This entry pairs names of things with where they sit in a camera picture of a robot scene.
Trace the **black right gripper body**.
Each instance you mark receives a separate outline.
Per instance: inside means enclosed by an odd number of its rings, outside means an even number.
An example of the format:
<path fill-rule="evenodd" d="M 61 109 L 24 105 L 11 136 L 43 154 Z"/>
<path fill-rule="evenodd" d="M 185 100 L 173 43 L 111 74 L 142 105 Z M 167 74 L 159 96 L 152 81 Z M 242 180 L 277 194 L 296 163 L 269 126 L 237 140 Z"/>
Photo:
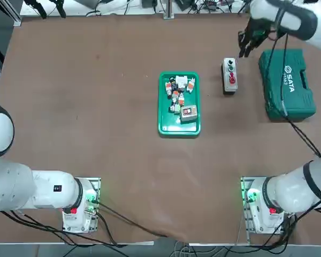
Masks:
<path fill-rule="evenodd" d="M 245 29 L 246 43 L 261 44 L 270 33 L 271 23 L 264 19 L 250 18 Z"/>

